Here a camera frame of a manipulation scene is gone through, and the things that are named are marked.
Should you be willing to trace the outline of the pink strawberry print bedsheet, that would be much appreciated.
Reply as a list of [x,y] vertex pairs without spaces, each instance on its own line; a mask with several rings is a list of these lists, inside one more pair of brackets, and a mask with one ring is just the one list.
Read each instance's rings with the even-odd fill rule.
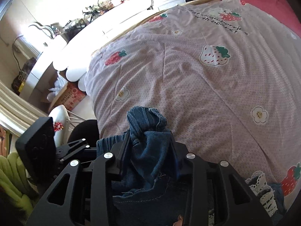
[[98,50],[86,91],[103,138],[153,107],[193,153],[300,190],[300,36],[255,6],[169,9]]

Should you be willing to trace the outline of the blue denim pants lace trim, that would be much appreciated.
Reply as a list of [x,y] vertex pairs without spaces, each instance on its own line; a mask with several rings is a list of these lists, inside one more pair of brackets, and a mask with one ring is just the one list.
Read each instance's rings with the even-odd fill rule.
[[[157,109],[133,107],[127,113],[130,152],[123,178],[113,183],[113,202],[118,225],[168,225],[169,195],[174,187],[174,165],[170,164],[171,131]],[[109,152],[124,134],[101,139],[97,153]],[[276,225],[284,217],[284,195],[279,184],[268,184],[265,174],[256,171],[245,183],[259,199]]]

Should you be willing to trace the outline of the pink folded quilt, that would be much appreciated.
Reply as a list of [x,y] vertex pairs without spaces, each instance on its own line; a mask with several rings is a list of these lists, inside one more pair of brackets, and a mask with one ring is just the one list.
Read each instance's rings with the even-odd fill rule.
[[300,35],[300,21],[286,0],[240,0],[241,5],[251,4],[272,15],[279,22]]

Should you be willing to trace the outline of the white desk with clutter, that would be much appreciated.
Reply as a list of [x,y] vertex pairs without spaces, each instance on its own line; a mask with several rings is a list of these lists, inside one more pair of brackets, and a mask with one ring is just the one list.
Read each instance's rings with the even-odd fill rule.
[[20,97],[28,101],[37,88],[48,89],[47,81],[42,77],[49,66],[65,72],[69,82],[76,82],[79,90],[85,90],[84,77],[88,70],[91,55],[134,24],[155,14],[184,3],[185,0],[129,0],[104,15],[98,17],[85,27],[80,27],[72,39],[63,42],[59,35],[34,65],[25,83],[22,84]]

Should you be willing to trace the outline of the green sleeve with fleece cuff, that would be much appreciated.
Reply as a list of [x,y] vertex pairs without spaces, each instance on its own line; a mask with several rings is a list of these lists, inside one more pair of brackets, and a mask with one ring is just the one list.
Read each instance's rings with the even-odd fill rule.
[[1,156],[1,192],[22,218],[30,216],[37,193],[27,180],[26,168],[17,152]]

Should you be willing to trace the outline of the red cardboard box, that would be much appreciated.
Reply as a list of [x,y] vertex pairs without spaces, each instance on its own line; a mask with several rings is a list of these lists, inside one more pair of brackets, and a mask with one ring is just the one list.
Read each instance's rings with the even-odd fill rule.
[[59,105],[63,105],[68,111],[72,111],[85,97],[86,92],[81,91],[76,83],[67,82],[51,102],[48,113]]

